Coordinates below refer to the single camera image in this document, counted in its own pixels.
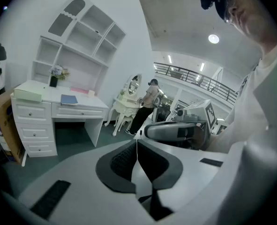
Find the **person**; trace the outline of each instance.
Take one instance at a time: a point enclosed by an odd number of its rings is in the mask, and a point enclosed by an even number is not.
[[[215,6],[227,24],[233,25],[262,50],[262,59],[243,79],[234,108],[225,120],[229,127],[219,135],[212,135],[206,149],[228,153],[234,143],[245,141],[253,132],[268,125],[253,91],[277,66],[277,26],[260,0],[215,0]]]
[[[147,90],[147,94],[138,100],[138,103],[143,102],[143,107],[138,109],[136,116],[133,119],[131,128],[125,130],[126,133],[130,135],[135,135],[140,127],[143,125],[144,121],[153,112],[154,105],[153,101],[159,96],[159,87],[157,79],[152,79]]]

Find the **white desk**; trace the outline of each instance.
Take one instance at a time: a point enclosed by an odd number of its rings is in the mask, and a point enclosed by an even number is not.
[[[115,130],[113,132],[113,136],[116,136],[116,133],[120,127],[120,124],[122,123],[124,117],[130,117],[132,115],[135,115],[137,113],[137,110],[138,110],[138,103],[131,103],[131,102],[127,102],[127,101],[122,101],[122,100],[119,100],[119,99],[116,99],[115,98],[115,102],[112,106],[112,108],[110,109],[109,111],[109,114],[108,114],[108,121],[105,123],[105,127],[108,126],[108,124],[110,123],[111,121],[111,117],[112,117],[112,113],[114,110],[116,110],[118,113],[120,113],[120,116],[119,116],[119,120],[118,120],[118,123],[116,124],[115,126]]]
[[[97,145],[99,133],[108,107],[98,98],[70,91],[68,87],[49,87],[45,83],[28,80],[16,89],[41,91],[42,101],[17,99],[11,94],[16,128],[29,157],[57,155],[54,119],[85,120],[85,129]],[[61,95],[75,95],[78,105],[62,105]]]

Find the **white chair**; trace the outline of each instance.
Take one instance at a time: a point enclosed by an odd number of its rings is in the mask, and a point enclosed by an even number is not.
[[[116,127],[116,124],[118,123],[119,117],[120,117],[120,115],[118,115],[118,116],[116,117],[116,119],[115,119],[115,125],[114,125],[115,127]],[[135,115],[132,115],[132,116],[130,116],[130,117],[124,117],[123,121],[122,121],[121,124],[120,124],[120,127],[119,127],[119,130],[118,130],[118,131],[120,132],[121,127],[124,126],[126,122],[129,122],[129,125],[128,125],[127,129],[130,129],[134,117],[135,117]]]

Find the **cardboard box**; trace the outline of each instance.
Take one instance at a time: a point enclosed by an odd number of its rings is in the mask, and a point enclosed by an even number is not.
[[[0,95],[0,145],[9,160],[22,164],[25,150],[13,118],[10,97],[12,92],[11,90]]]

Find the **balcony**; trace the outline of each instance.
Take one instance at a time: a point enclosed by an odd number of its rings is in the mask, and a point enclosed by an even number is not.
[[[219,98],[230,103],[231,105],[235,104],[237,93],[231,88],[223,85],[222,83],[210,77],[207,77],[205,75],[185,68],[177,67],[174,65],[172,66],[164,63],[154,62],[154,69],[157,75],[163,75],[173,79],[179,79],[182,81],[182,84],[184,82],[184,84],[187,83],[187,86],[196,86],[198,88],[201,88],[201,90],[204,93],[208,94],[209,92],[212,97],[218,96]]]

